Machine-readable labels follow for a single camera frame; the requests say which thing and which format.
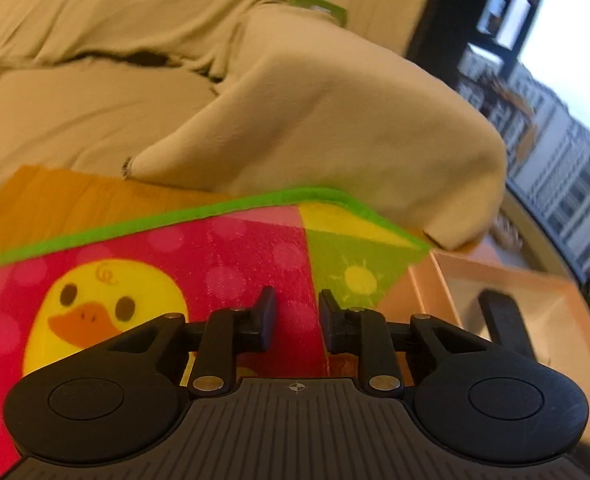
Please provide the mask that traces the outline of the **colourful cartoon play mat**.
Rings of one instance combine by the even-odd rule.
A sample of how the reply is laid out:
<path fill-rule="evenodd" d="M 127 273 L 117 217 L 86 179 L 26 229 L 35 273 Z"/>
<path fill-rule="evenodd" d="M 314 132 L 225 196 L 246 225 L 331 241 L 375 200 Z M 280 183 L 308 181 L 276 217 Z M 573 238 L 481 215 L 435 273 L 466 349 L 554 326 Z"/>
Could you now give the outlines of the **colourful cartoon play mat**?
<path fill-rule="evenodd" d="M 168 312 L 202 322 L 278 299 L 258 376 L 324 377 L 330 363 L 317 296 L 373 308 L 411 264 L 423 240 L 336 192 L 291 192 L 154 214 L 62 235 L 0 254 L 0 476 L 18 457 L 4 428 L 11 387 L 38 368 Z"/>

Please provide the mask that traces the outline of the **black remote control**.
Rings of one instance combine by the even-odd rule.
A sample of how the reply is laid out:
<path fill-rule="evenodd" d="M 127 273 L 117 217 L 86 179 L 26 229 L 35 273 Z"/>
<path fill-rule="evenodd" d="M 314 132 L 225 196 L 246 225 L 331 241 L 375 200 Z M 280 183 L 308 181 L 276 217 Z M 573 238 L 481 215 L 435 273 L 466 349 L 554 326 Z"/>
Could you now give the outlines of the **black remote control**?
<path fill-rule="evenodd" d="M 491 341 L 536 361 L 534 347 L 515 299 L 499 290 L 484 289 L 477 300 Z"/>

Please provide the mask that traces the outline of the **beige covered sofa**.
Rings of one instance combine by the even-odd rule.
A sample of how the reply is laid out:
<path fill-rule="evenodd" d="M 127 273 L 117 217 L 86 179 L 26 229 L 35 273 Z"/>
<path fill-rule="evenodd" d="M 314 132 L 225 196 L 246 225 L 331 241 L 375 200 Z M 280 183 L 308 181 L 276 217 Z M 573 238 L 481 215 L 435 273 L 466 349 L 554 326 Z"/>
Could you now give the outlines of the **beige covered sofa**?
<path fill-rule="evenodd" d="M 0 0 L 0 186 L 28 164 L 336 188 L 448 249 L 487 232 L 506 174 L 447 84 L 283 0 Z"/>

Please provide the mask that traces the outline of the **dark curtain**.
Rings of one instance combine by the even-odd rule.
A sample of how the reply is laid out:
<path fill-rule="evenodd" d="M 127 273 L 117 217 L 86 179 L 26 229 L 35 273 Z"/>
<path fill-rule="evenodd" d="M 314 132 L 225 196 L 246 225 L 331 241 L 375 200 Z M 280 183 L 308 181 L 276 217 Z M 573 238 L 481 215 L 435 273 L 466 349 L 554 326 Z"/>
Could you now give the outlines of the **dark curtain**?
<path fill-rule="evenodd" d="M 406 58 L 454 88 L 487 0 L 427 0 Z"/>

